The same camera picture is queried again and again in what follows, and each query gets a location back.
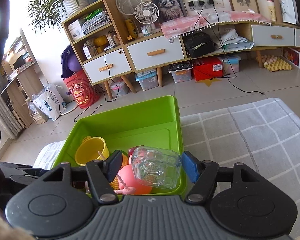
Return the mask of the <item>yellow toy pot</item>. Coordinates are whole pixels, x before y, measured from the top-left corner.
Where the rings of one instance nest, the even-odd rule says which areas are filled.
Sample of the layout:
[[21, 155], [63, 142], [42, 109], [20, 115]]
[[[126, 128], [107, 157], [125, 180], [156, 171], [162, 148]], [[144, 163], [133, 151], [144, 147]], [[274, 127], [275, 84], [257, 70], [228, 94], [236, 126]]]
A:
[[90, 161], [101, 160], [98, 151], [107, 151], [109, 154], [105, 140], [101, 137], [87, 136], [82, 140], [81, 145], [75, 153], [75, 162], [80, 166], [85, 166]]

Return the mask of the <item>low wooden tv cabinet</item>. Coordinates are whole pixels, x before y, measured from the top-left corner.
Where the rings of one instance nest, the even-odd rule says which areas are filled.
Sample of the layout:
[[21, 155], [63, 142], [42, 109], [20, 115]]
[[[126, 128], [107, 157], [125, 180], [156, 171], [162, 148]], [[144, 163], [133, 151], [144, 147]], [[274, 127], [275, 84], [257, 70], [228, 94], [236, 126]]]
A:
[[[213, 44], [225, 45], [221, 39], [226, 30], [235, 29], [240, 37], [254, 43], [253, 49], [266, 50], [270, 48], [297, 47], [300, 48], [300, 26], [281, 23], [268, 24], [257, 21], [216, 22], [207, 24], [198, 30], [208, 34]], [[167, 66], [192, 59], [185, 47], [185, 40], [192, 38], [194, 33], [187, 32], [167, 39], [162, 33], [140, 38], [127, 44], [135, 72]]]

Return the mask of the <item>red cardboard box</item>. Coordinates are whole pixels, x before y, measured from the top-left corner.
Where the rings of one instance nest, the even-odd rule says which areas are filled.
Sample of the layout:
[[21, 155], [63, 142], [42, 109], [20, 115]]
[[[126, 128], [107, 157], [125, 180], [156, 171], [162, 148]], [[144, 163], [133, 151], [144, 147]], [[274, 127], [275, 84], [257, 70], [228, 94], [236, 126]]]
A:
[[223, 65], [218, 57], [204, 57], [193, 60], [192, 70], [196, 81], [223, 76]]

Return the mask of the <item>clear bin blue lid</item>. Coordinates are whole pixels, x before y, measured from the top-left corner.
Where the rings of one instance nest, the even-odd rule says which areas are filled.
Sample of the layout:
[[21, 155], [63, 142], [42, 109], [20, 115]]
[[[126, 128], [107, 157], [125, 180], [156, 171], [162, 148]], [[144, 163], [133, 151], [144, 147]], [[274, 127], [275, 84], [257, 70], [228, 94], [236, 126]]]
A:
[[136, 73], [135, 80], [138, 81], [143, 91], [158, 87], [159, 85], [156, 69]]

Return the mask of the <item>pink toy pig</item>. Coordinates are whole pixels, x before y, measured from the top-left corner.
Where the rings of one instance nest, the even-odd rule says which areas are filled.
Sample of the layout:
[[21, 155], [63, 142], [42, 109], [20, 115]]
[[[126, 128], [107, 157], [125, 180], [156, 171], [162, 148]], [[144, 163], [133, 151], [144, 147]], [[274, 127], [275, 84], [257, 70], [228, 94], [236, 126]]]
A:
[[117, 174], [119, 188], [114, 190], [116, 194], [124, 195], [144, 195], [149, 194], [152, 190], [151, 186], [143, 185], [140, 180], [134, 177], [131, 165], [126, 165]]

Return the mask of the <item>wooden shelf cabinet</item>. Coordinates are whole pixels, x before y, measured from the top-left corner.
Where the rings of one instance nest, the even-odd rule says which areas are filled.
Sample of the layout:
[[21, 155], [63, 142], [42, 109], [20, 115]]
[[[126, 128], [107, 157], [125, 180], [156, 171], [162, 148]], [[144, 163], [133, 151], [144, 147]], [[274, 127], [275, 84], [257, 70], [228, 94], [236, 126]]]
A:
[[102, 84], [112, 99], [110, 84], [119, 77], [136, 92], [127, 76], [134, 70], [126, 47], [129, 33], [115, 0], [98, 0], [62, 25], [91, 85]]

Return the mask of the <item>potted green plant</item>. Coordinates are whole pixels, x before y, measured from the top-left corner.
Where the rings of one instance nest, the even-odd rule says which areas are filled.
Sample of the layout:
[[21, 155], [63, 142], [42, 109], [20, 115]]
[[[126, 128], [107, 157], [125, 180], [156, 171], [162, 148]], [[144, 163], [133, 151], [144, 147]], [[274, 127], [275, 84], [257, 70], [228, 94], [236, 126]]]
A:
[[62, 29], [62, 18], [65, 8], [64, 0], [29, 0], [27, 2], [27, 17], [31, 20], [30, 26], [36, 33], [42, 33], [47, 28]]

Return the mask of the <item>small white desk fan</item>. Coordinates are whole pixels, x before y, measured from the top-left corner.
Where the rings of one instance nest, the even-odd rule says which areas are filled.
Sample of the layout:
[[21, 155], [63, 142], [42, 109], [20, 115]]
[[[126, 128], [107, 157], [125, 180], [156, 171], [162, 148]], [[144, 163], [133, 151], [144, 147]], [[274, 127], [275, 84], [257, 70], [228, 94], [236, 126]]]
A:
[[159, 9], [152, 2], [141, 2], [134, 10], [136, 20], [141, 23], [141, 31], [144, 37], [153, 34], [151, 25], [159, 18]]

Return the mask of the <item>grey checked table cloth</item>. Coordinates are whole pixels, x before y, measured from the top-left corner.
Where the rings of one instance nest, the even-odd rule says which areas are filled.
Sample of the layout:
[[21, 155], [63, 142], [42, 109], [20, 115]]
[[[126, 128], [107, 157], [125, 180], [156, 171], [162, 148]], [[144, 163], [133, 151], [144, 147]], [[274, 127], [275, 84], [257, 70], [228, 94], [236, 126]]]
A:
[[[230, 167], [245, 163], [290, 196], [298, 217], [290, 235], [300, 239], [300, 118], [280, 99], [180, 116], [183, 151]], [[65, 140], [45, 146], [34, 166], [53, 168]]]

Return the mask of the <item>red printed bin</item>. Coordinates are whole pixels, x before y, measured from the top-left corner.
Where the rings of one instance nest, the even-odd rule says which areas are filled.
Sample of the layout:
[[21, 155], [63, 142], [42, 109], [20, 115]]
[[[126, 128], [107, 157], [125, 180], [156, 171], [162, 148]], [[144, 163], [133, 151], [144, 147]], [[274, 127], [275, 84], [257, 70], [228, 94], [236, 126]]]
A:
[[81, 109], [89, 108], [100, 98], [100, 93], [91, 85], [84, 70], [75, 72], [63, 81]]

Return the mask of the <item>white paper shopping bag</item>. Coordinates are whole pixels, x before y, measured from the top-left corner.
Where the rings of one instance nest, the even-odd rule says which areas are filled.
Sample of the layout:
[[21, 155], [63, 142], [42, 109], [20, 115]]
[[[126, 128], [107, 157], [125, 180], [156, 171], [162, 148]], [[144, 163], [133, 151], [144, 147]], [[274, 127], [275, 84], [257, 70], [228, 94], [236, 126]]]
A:
[[53, 121], [56, 121], [66, 110], [64, 99], [59, 94], [55, 85], [50, 83], [38, 94], [32, 96], [32, 102]]

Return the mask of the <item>framed cat picture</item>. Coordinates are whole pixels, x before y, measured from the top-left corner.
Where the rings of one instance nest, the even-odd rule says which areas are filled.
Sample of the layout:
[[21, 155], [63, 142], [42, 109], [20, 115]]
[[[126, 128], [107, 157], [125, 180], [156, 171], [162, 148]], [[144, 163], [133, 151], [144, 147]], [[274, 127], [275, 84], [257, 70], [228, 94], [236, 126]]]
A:
[[187, 16], [183, 0], [151, 0], [159, 9], [159, 24]]

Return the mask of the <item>clear glass jar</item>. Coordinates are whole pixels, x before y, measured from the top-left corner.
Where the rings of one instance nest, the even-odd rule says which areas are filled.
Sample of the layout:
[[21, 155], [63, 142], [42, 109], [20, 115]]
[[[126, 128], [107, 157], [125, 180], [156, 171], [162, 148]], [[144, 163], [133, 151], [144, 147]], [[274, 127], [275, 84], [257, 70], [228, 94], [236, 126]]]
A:
[[177, 186], [181, 173], [181, 157], [163, 148], [138, 146], [130, 155], [135, 179], [143, 185], [170, 190]]

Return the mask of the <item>yellow egg tray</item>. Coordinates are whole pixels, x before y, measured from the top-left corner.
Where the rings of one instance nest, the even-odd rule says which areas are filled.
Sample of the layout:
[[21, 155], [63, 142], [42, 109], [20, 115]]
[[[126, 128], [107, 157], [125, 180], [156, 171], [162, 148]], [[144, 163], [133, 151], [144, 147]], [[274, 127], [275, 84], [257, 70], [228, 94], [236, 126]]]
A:
[[262, 67], [269, 72], [277, 72], [280, 70], [292, 70], [292, 66], [281, 57], [275, 55], [262, 55]]

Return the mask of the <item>green plastic storage box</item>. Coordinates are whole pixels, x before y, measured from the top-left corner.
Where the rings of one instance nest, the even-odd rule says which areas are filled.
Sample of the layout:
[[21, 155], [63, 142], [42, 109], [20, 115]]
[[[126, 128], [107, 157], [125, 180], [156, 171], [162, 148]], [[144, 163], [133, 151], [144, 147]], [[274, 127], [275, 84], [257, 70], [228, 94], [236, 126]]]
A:
[[53, 166], [69, 162], [76, 167], [75, 153], [85, 137], [101, 137], [110, 153], [145, 145], [181, 154], [183, 138], [177, 99], [163, 96], [78, 120]]

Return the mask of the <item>pink table runner cloth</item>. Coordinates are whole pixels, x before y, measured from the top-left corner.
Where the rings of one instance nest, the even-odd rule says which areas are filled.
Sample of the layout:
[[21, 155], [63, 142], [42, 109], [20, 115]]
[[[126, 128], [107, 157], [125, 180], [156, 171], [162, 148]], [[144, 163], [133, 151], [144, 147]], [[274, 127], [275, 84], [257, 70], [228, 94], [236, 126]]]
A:
[[221, 11], [197, 16], [186, 16], [164, 22], [161, 31], [168, 40], [192, 34], [197, 30], [211, 28], [220, 24], [257, 23], [271, 25], [271, 21], [255, 12]]

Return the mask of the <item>black bag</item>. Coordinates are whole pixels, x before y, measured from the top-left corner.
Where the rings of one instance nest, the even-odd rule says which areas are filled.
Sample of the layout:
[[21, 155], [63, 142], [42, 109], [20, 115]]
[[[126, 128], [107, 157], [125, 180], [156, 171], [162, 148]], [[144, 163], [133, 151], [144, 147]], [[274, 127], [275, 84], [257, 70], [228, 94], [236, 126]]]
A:
[[191, 58], [198, 58], [203, 55], [214, 52], [215, 43], [209, 34], [194, 33], [184, 38], [184, 45], [188, 55]]

